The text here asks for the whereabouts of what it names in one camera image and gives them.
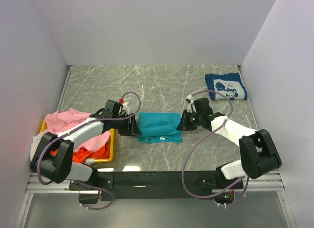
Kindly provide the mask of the black base beam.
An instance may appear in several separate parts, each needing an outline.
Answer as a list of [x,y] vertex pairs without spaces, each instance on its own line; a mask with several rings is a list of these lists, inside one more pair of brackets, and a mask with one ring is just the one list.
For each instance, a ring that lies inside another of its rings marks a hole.
[[[189,191],[200,196],[211,195],[236,181],[225,179],[217,171],[186,171],[184,179]],[[189,197],[182,186],[180,171],[99,172],[97,179],[86,183],[109,190],[116,200]]]

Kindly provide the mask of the pink t shirt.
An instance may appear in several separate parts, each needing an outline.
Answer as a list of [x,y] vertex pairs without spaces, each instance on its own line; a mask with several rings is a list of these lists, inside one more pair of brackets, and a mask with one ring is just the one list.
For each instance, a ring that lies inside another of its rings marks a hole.
[[[63,131],[67,131],[81,123],[83,123],[91,113],[81,112],[76,109],[70,108],[68,111],[56,111],[52,114],[48,114],[44,121],[47,124],[47,130],[51,133],[57,134]],[[96,152],[101,147],[105,146],[111,137],[111,132],[106,131],[101,135],[95,136],[89,139],[84,144],[78,146],[74,153],[77,153],[81,148],[85,148],[90,152]]]

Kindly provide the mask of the white t shirt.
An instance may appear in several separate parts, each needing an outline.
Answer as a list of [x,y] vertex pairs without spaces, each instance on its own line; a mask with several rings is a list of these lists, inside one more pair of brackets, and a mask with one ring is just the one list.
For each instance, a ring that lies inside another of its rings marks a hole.
[[[30,147],[30,160],[33,159],[35,151],[39,145],[39,142],[40,142],[42,136],[43,136],[43,134],[38,134],[37,136],[33,137],[33,142],[32,142],[31,147]],[[82,146],[78,147],[76,149],[76,153],[83,152],[83,149],[85,149],[85,148],[83,148]],[[86,159],[83,159],[81,163],[85,163],[87,165],[92,165],[94,163],[94,159],[87,159],[86,158]]]

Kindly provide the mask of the folded navy printed t shirt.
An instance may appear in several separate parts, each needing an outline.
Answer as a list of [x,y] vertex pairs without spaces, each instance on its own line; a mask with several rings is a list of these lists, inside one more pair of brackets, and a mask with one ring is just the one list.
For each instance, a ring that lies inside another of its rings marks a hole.
[[247,100],[248,94],[239,73],[227,74],[206,74],[205,82],[211,100],[223,100],[224,97],[217,94],[219,92],[230,100]]

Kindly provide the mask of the yellow plastic bin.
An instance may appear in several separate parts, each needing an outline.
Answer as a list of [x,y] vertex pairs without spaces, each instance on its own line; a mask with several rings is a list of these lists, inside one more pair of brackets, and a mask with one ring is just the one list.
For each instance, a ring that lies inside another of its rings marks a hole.
[[[40,129],[40,132],[43,132],[44,130],[47,130],[47,124],[46,124],[46,122],[43,120],[42,125],[41,125],[41,129]],[[110,137],[110,139],[108,140],[108,142],[107,142],[105,145],[109,146],[110,151],[111,151],[111,153],[112,153],[112,157],[113,157],[114,130],[111,129],[111,130],[109,130],[109,131],[111,132],[111,137]]]

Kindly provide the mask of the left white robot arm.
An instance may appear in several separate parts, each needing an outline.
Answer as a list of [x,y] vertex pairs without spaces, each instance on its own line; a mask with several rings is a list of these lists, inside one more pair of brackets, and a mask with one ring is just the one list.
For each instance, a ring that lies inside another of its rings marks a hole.
[[84,163],[73,162],[73,153],[88,140],[110,129],[124,136],[140,134],[135,113],[129,113],[122,102],[108,100],[104,108],[82,123],[57,134],[45,133],[31,160],[30,169],[43,185],[78,180],[86,189],[94,189],[98,184],[97,172]]

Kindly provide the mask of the orange t shirt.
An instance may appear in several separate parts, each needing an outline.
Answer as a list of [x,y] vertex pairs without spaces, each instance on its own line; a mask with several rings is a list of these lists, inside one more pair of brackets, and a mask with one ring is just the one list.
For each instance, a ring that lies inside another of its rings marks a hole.
[[80,148],[72,154],[72,162],[91,165],[93,163],[108,163],[113,159],[109,146],[105,145],[95,152]]

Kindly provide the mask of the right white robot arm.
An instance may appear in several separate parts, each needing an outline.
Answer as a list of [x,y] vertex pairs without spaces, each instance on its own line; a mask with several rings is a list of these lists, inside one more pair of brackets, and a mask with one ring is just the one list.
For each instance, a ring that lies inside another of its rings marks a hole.
[[205,97],[190,101],[192,110],[184,109],[178,131],[194,131],[199,126],[211,133],[219,134],[239,147],[240,159],[217,168],[215,182],[220,188],[227,188],[233,179],[248,177],[257,179],[281,167],[279,156],[271,134],[255,130],[230,120],[220,112],[214,112]]

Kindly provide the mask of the teal t shirt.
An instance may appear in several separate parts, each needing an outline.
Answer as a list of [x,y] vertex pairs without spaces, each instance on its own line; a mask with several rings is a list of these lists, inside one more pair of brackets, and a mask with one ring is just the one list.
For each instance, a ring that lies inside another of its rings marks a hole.
[[138,127],[141,132],[138,141],[154,144],[182,142],[181,131],[176,128],[180,122],[179,113],[150,113],[141,112],[138,116]]

